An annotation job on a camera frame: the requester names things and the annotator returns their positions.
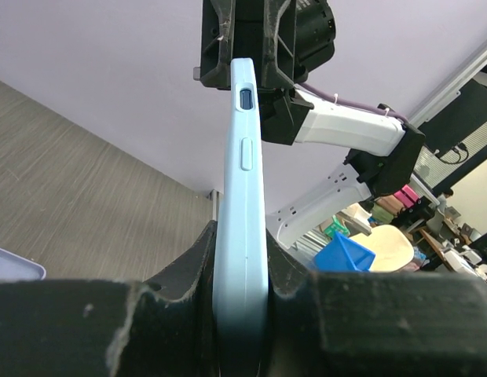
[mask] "gray carpet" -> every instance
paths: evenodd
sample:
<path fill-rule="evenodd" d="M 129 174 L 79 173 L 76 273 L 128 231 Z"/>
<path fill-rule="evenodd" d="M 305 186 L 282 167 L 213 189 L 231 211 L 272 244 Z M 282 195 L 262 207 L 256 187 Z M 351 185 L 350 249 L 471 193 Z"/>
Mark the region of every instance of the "gray carpet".
<path fill-rule="evenodd" d="M 0 247 L 51 278 L 143 280 L 211 202 L 0 82 Z"/>

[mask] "white bracket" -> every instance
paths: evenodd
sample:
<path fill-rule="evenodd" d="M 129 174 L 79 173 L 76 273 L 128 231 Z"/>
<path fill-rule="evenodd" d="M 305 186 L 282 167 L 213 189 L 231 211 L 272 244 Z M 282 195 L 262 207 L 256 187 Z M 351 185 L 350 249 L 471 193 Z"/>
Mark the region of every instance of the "white bracket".
<path fill-rule="evenodd" d="M 314 106 L 296 136 L 297 143 L 338 145 L 374 156 L 388 156 L 405 134 L 401 122 L 393 117 L 340 106 L 303 90 L 297 91 Z"/>
<path fill-rule="evenodd" d="M 285 249 L 303 234 L 347 208 L 371 197 L 369 187 L 357 180 L 358 172 L 342 164 L 296 201 L 266 215 L 266 227 Z"/>

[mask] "pink object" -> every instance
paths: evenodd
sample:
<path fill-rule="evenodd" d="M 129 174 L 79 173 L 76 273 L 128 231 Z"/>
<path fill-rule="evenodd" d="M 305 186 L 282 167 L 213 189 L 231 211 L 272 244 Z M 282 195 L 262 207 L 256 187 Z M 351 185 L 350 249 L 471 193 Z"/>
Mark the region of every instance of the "pink object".
<path fill-rule="evenodd" d="M 401 188 L 397 191 L 394 196 L 405 205 L 406 208 L 413 207 L 416 201 L 419 199 L 419 196 L 416 192 L 409 187 L 408 185 Z"/>

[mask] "robotic arm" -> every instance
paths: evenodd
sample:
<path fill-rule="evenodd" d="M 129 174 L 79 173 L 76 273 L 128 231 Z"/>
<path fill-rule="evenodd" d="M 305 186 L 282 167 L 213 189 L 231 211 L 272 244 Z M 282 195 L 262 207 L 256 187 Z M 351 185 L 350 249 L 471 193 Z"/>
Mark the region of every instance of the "robotic arm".
<path fill-rule="evenodd" d="M 326 0 L 204 0 L 196 77 L 230 88 L 230 62 L 250 57 L 258 85 L 262 140 L 351 148 L 318 186 L 266 217 L 282 247 L 339 210 L 389 195 L 409 182 L 424 135 L 407 123 L 333 104 L 295 88 L 334 54 L 335 21 Z"/>
<path fill-rule="evenodd" d="M 295 142 L 351 148 L 344 163 L 320 184 L 266 217 L 282 247 L 350 204 L 396 192 L 409 182 L 424 135 L 400 120 L 340 106 L 297 90 L 313 105 Z"/>

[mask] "phone button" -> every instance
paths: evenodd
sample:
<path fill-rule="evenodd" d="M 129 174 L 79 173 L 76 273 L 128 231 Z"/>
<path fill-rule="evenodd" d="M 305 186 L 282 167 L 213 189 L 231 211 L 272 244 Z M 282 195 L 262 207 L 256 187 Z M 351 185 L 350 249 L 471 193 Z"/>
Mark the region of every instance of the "phone button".
<path fill-rule="evenodd" d="M 252 139 L 249 137 L 240 142 L 240 169 L 252 170 Z"/>
<path fill-rule="evenodd" d="M 252 92 L 249 89 L 242 89 L 240 91 L 240 107 L 243 110 L 252 109 Z"/>

